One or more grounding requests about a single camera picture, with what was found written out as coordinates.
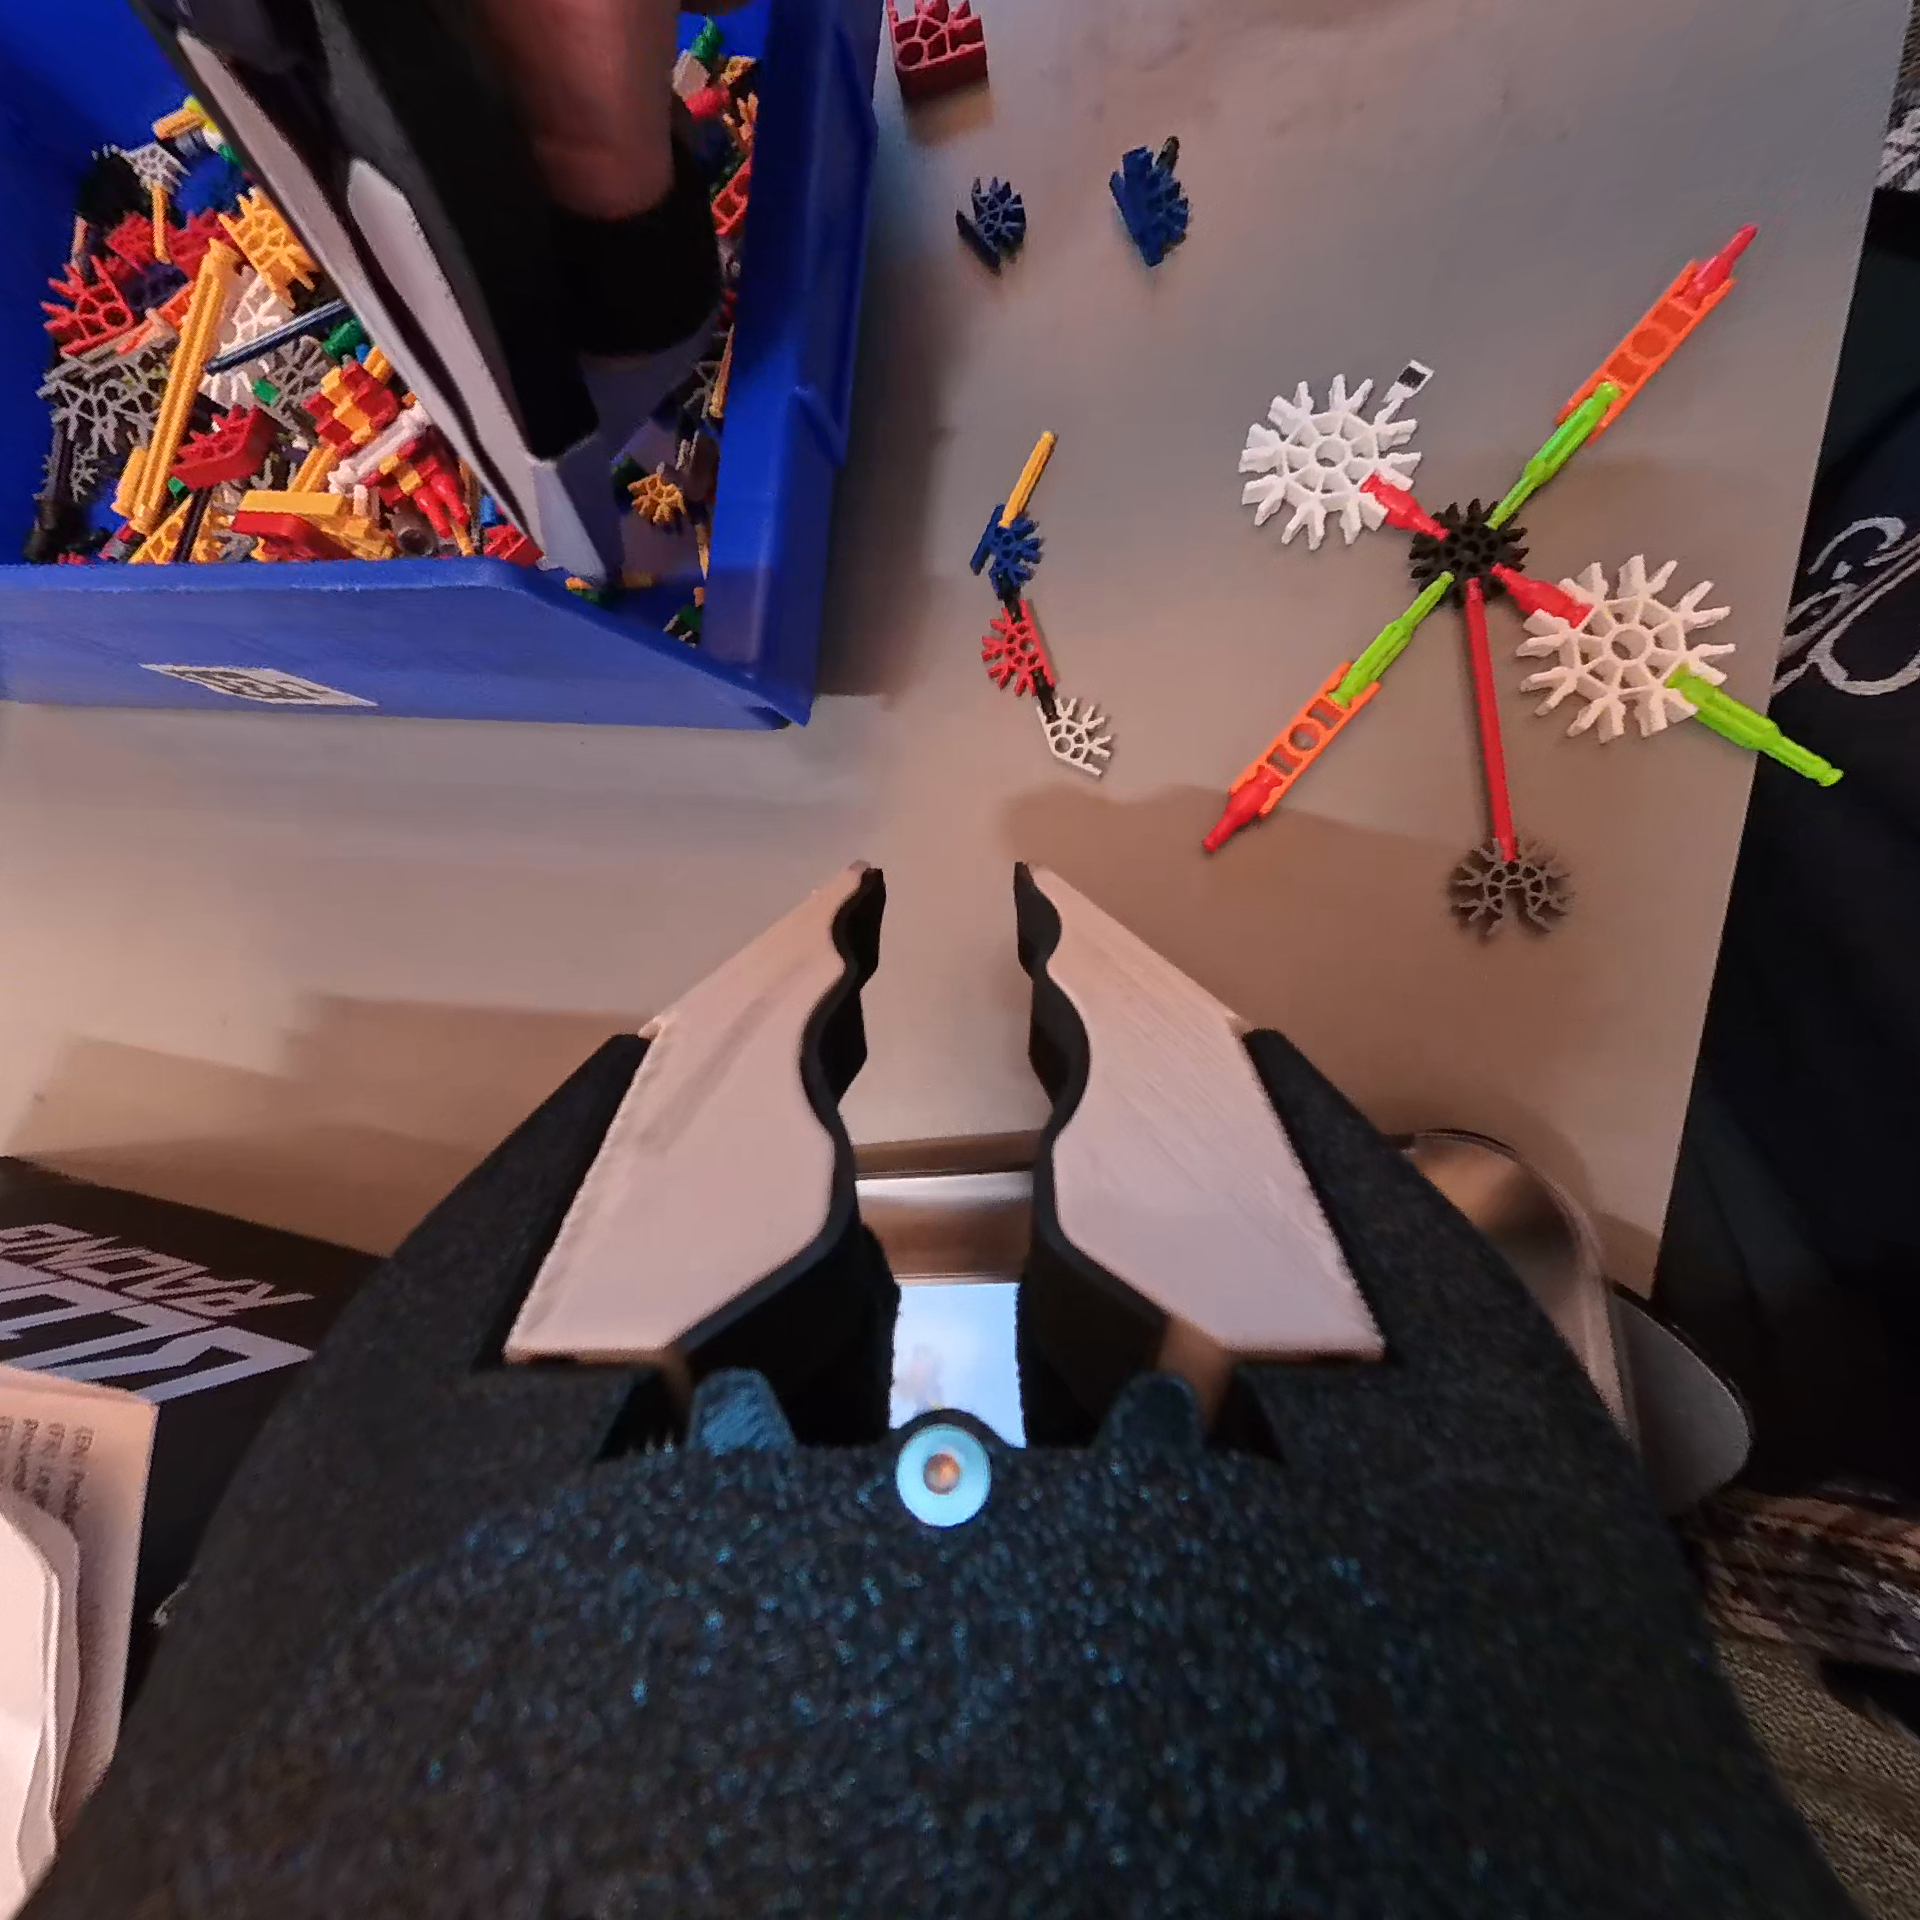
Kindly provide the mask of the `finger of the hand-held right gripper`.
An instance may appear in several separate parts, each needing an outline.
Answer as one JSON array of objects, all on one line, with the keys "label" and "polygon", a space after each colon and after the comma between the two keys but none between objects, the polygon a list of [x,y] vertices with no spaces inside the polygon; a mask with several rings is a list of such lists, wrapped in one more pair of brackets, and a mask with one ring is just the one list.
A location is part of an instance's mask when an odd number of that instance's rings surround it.
[{"label": "finger of the hand-held right gripper", "polygon": [[346,209],[393,288],[402,362],[424,409],[551,568],[605,587],[612,575],[612,512],[601,504],[607,463],[584,383],[565,396],[562,443],[537,451],[499,353],[467,321],[412,200],[356,157],[346,167]]},{"label": "finger of the hand-held right gripper", "polygon": [[351,229],[346,209],[346,171],[327,180],[317,158],[301,157],[292,143],[292,122],[285,114],[274,116],[261,103],[256,88],[242,80],[237,68],[188,68],[188,76],[198,103],[229,134],[252,177],[266,188],[266,197],[303,243],[307,253],[321,263],[348,310],[359,317],[371,345],[381,348],[395,369],[412,383],[402,362],[408,345],[395,329],[398,306],[393,306],[393,288],[371,260],[367,243]]}]

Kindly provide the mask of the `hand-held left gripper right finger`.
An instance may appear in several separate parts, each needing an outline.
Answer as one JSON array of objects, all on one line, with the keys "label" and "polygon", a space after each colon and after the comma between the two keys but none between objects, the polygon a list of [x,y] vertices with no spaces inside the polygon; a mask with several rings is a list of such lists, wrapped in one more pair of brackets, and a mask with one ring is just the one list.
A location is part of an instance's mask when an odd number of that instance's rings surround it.
[{"label": "hand-held left gripper right finger", "polygon": [[1249,1023],[1050,868],[1017,867],[1013,915],[1049,1101],[1017,1304],[1023,1438],[1084,1447],[1154,1373],[1213,1435],[1248,1367],[1378,1363]]}]

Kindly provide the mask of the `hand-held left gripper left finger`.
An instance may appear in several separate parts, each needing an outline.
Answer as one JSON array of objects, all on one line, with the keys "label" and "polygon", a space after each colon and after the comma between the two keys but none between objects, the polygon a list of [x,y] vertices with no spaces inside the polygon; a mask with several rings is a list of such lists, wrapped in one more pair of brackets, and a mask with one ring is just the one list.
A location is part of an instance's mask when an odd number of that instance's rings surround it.
[{"label": "hand-held left gripper left finger", "polygon": [[897,1283],[842,1121],[882,910],[882,872],[850,863],[640,1029],[507,1363],[637,1367],[675,1411],[742,1369],[803,1442],[888,1431]]}]

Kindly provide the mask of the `pile of colourful toy pieces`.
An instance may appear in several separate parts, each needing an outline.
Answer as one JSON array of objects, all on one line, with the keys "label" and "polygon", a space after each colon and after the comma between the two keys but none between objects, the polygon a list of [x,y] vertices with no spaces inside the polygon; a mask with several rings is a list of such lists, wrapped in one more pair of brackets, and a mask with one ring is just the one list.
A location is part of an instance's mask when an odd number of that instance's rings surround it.
[{"label": "pile of colourful toy pieces", "polygon": [[28,564],[496,559],[594,606],[654,590],[640,529],[706,559],[733,354],[760,63],[714,18],[672,68],[698,138],[723,291],[689,383],[607,466],[612,575],[546,564],[374,348],[194,92],[139,145],[98,145],[40,305],[51,447]]}]

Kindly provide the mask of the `blue plastic bin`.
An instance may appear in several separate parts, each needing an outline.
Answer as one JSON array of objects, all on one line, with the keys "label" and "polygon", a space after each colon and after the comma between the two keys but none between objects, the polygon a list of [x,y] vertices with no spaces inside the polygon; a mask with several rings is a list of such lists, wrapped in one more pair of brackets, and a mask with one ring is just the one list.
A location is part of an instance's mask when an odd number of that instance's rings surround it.
[{"label": "blue plastic bin", "polygon": [[[760,63],[760,149],[719,422],[697,643],[667,633],[693,572],[635,559],[651,591],[594,606],[496,559],[27,564],[51,447],[40,305],[78,180],[174,107],[122,3],[1,6],[1,696],[219,716],[779,729],[812,712],[828,533],[847,455],[875,162],[879,3],[750,3],[726,30]],[[375,709],[262,707],[144,661],[280,666]]]}]

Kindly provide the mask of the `red connector with black rod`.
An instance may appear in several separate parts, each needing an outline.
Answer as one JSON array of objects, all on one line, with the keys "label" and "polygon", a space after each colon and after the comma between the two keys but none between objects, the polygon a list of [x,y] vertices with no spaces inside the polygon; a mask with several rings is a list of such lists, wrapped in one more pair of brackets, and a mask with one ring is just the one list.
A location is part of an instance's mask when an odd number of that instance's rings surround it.
[{"label": "red connector with black rod", "polygon": [[987,677],[1013,696],[1049,701],[1057,677],[1043,645],[1043,633],[1031,606],[1021,598],[1003,599],[980,634],[980,664]]}]

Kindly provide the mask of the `toy rod and connector assembly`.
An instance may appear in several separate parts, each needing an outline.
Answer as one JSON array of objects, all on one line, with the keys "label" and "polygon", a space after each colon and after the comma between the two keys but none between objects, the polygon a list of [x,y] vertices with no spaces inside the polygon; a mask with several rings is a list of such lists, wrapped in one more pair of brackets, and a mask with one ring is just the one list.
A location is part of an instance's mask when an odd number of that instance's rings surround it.
[{"label": "toy rod and connector assembly", "polygon": [[1704,641],[1704,633],[1727,621],[1729,610],[1704,606],[1706,584],[1673,598],[1667,587],[1674,568],[1649,568],[1642,556],[1615,569],[1588,564],[1561,580],[1525,569],[1521,508],[1627,412],[1732,296],[1737,263],[1755,233],[1757,227],[1744,224],[1714,253],[1674,275],[1597,372],[1572,389],[1548,439],[1497,501],[1471,498],[1439,512],[1425,508],[1408,485],[1420,456],[1402,451],[1412,420],[1400,420],[1400,412],[1384,420],[1381,404],[1369,413],[1369,383],[1346,389],[1345,378],[1333,378],[1323,407],[1314,407],[1310,388],[1268,404],[1236,456],[1241,504],[1259,522],[1287,508],[1283,538],[1306,529],[1311,545],[1327,520],[1338,522],[1346,540],[1378,528],[1400,533],[1408,540],[1407,572],[1415,598],[1355,658],[1338,664],[1234,778],[1217,821],[1205,833],[1205,852],[1221,852],[1265,821],[1378,693],[1388,670],[1402,658],[1425,621],[1452,608],[1468,649],[1487,836],[1452,868],[1446,900],[1459,927],[1479,939],[1505,927],[1557,927],[1572,906],[1569,876],[1540,841],[1518,832],[1505,774],[1487,619],[1497,599],[1521,616],[1518,655],[1540,661],[1521,689],[1540,696],[1540,716],[1569,701],[1569,736],[1593,735],[1614,743],[1630,729],[1657,736],[1700,724],[1817,789],[1842,779],[1830,759],[1790,740],[1763,709],[1727,690],[1720,658],[1732,645]]}]

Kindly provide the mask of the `person's right hand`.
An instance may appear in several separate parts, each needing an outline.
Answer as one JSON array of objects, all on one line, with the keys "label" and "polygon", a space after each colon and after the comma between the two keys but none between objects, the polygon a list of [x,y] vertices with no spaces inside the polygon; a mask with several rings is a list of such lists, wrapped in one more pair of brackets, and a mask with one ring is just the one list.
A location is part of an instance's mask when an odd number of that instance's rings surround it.
[{"label": "person's right hand", "polygon": [[654,209],[675,180],[678,3],[476,3],[546,193],[596,224]]}]

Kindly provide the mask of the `white bin label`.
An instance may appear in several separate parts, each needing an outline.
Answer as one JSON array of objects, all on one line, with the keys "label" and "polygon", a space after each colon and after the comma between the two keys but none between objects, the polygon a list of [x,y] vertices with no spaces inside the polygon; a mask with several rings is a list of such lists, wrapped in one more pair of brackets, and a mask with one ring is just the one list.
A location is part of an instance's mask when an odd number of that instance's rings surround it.
[{"label": "white bin label", "polygon": [[313,684],[309,677],[285,672],[280,666],[207,666],[207,664],[172,664],[172,661],[144,661],[147,674],[160,674],[172,684],[194,685],[203,693],[214,693],[234,701],[249,701],[262,707],[332,707],[332,709],[375,709],[374,698],[363,693],[348,693],[335,685]]}]

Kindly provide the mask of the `red toy connector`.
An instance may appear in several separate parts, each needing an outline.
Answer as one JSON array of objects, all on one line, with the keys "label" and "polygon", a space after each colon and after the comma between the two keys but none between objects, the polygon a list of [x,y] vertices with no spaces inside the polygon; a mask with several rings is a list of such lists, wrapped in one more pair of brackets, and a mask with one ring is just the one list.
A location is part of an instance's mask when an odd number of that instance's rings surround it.
[{"label": "red toy connector", "polygon": [[974,3],[885,3],[882,7],[906,104],[987,83],[987,36]]}]

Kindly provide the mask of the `black toy box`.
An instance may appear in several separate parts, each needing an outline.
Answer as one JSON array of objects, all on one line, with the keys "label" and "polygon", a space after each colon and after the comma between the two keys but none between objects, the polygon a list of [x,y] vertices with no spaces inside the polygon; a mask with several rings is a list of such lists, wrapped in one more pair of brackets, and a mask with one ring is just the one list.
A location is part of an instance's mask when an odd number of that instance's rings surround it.
[{"label": "black toy box", "polygon": [[131,1672],[239,1461],[371,1252],[1,1160],[1,1360],[155,1404]]}]

